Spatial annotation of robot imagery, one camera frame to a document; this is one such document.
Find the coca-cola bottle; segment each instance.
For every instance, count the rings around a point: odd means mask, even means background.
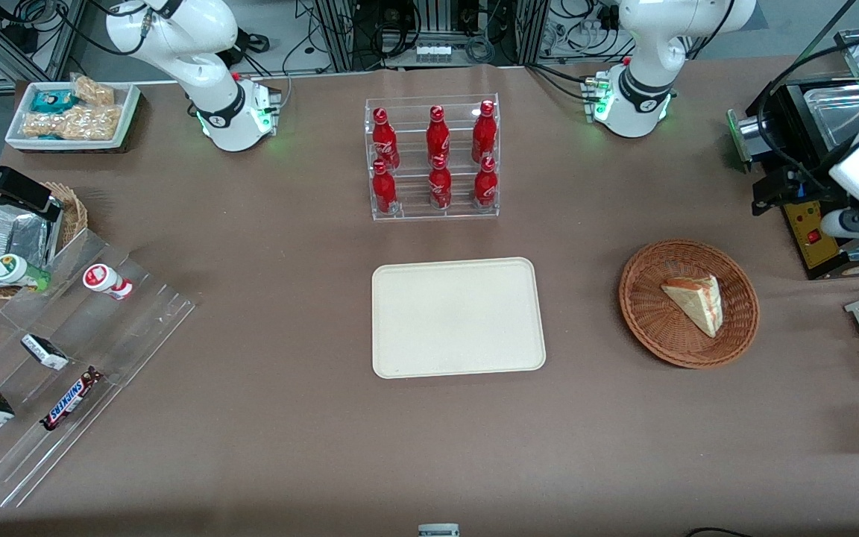
[[[473,203],[478,210],[483,212],[492,210],[495,205],[495,193],[497,193],[498,184],[499,178],[495,174],[495,159],[483,157],[473,188]]]
[[[444,155],[435,155],[432,158],[432,171],[429,173],[429,204],[444,210],[449,208],[453,200],[453,176],[447,170],[447,158]]]
[[[400,210],[400,202],[396,200],[396,181],[386,171],[386,163],[382,160],[373,163],[373,195],[376,208],[382,214],[395,214]]]
[[[429,109],[429,129],[427,129],[427,159],[432,164],[436,155],[450,157],[450,127],[443,120],[443,107],[436,104]]]
[[[396,131],[386,119],[386,109],[373,110],[373,147],[377,159],[384,160],[394,170],[400,167],[400,149],[396,146]]]
[[[495,103],[492,101],[484,101],[479,106],[479,118],[473,126],[473,162],[475,163],[478,163],[482,157],[492,156],[494,152],[495,132],[498,129],[492,116],[494,110]]]

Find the clear acrylic shelf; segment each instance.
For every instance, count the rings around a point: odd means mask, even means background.
[[[479,105],[484,99],[495,103],[494,118],[499,125],[499,96],[450,95],[418,96],[418,98],[369,98],[364,111],[364,143],[367,151],[368,185],[371,194],[373,220],[412,220],[439,218],[491,218],[499,215],[499,191],[491,210],[481,212],[473,205],[473,186],[479,164],[473,161],[473,126],[479,116]],[[450,127],[450,173],[453,175],[453,203],[446,210],[437,210],[430,204],[430,163],[427,159],[426,132],[430,126],[430,107],[438,104],[446,112],[446,125]],[[385,108],[389,124],[396,131],[400,149],[400,167],[392,171],[396,180],[396,197],[400,210],[384,214],[377,209],[373,195],[373,110]],[[495,137],[495,171],[500,173],[499,139]]]
[[[81,284],[104,263],[136,286],[123,301]],[[0,309],[0,391],[15,418],[0,424],[0,506],[19,506],[115,396],[191,313],[194,304],[85,229],[47,269],[44,293],[22,290]],[[51,340],[71,361],[60,371],[22,347],[26,333]],[[105,374],[55,431],[39,424],[88,366]]]

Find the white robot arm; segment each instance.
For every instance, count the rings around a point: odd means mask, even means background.
[[[635,52],[628,66],[596,76],[594,120],[620,136],[645,136],[664,118],[669,92],[688,51],[679,37],[708,37],[743,27],[756,0],[621,0],[620,24]]]
[[[139,10],[143,4],[147,10]],[[216,52],[232,48],[238,24],[222,0],[130,0],[106,18],[122,51],[167,72],[198,108],[204,133],[220,149],[241,151],[274,130],[274,102],[265,86],[235,81]]]

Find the wicker basket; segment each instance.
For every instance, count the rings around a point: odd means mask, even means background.
[[[78,200],[74,191],[60,183],[42,183],[51,190],[52,196],[58,198],[65,204],[65,213],[62,215],[62,228],[59,230],[57,249],[65,248],[78,235],[79,231],[88,227],[88,210]],[[0,300],[9,300],[18,292],[17,286],[0,288]]]
[[[712,339],[661,290],[672,277],[718,278],[725,321]],[[694,241],[647,245],[625,265],[618,302],[629,329],[655,356],[693,369],[736,360],[754,341],[758,296],[744,271],[718,248]]]

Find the table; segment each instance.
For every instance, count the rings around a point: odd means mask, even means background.
[[[788,61],[691,62],[644,139],[586,125],[529,72],[476,67],[297,79],[280,135],[241,154],[201,135],[176,85],[142,88],[128,154],[6,150],[198,308],[26,506],[0,509],[0,535],[859,535],[843,310],[859,279],[805,281],[781,218],[751,216],[758,178],[725,123]],[[499,93],[502,214],[373,223],[364,100],[434,92]],[[736,363],[681,370],[625,327],[623,264],[673,237],[722,248],[756,286]],[[373,374],[377,266],[502,256],[535,264],[541,370]]]

